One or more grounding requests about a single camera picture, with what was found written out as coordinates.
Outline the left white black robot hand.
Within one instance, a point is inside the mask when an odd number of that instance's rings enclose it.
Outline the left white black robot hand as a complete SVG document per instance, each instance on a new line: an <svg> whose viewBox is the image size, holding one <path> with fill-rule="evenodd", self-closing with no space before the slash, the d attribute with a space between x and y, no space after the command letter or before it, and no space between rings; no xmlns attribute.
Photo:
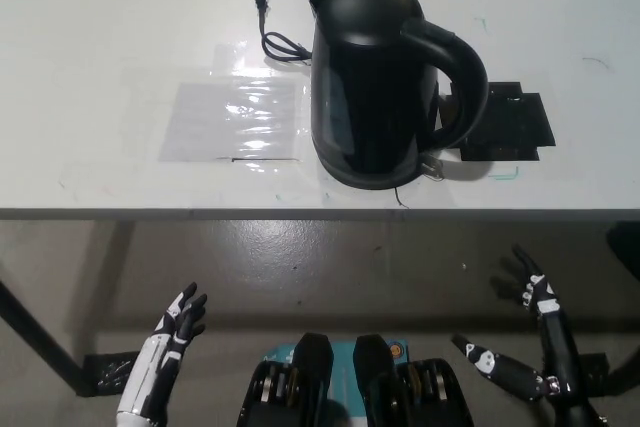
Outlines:
<svg viewBox="0 0 640 427"><path fill-rule="evenodd" d="M165 426L168 404L192 341L205 331L207 296L197 284L182 290L145 340L120 398L117 427Z"/></svg>

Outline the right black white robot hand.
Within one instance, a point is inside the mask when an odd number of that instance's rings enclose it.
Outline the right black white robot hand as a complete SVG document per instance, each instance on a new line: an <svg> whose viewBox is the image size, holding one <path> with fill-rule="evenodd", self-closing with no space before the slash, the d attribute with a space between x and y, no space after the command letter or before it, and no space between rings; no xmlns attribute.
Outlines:
<svg viewBox="0 0 640 427"><path fill-rule="evenodd" d="M543 369L538 371L460 334L453 335L451 341L482 377L518 399L547 398L570 406L587 404L589 397L578 349L559 297L549 278L521 246L514 245L512 252L526 274L520 302L538 322Z"/></svg>

